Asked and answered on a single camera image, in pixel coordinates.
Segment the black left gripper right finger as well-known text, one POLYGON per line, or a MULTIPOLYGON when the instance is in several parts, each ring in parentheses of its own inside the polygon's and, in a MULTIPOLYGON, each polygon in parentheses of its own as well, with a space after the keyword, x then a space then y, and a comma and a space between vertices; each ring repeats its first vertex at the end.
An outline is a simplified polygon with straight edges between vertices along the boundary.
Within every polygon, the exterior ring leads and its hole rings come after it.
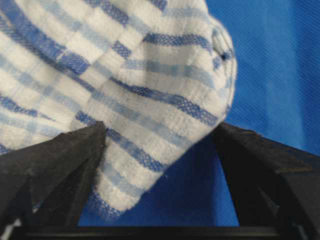
POLYGON ((228 123, 212 140, 239 222, 220 228, 218 239, 319 239, 319 156, 228 123))

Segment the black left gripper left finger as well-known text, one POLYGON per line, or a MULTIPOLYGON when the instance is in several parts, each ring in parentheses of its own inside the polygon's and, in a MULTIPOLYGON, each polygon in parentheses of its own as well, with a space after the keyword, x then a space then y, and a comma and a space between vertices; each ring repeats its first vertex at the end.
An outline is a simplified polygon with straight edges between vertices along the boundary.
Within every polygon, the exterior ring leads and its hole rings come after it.
POLYGON ((0 157, 0 230, 15 221, 75 228, 105 149, 98 121, 0 157))

